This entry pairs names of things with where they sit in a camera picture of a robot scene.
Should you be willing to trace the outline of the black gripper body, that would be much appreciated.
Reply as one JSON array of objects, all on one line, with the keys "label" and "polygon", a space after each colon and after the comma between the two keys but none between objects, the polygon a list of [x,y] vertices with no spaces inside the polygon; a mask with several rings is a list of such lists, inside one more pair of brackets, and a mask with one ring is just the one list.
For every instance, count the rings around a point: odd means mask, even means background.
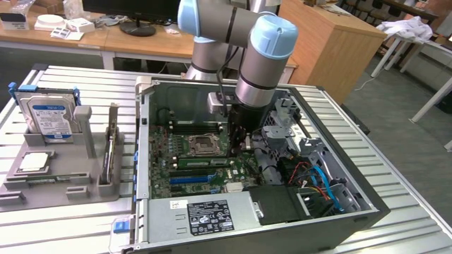
[{"label": "black gripper body", "polygon": [[228,116],[228,132],[234,133],[244,130],[246,133],[252,133],[260,128],[268,111],[270,106],[251,107],[246,104],[232,105]]}]

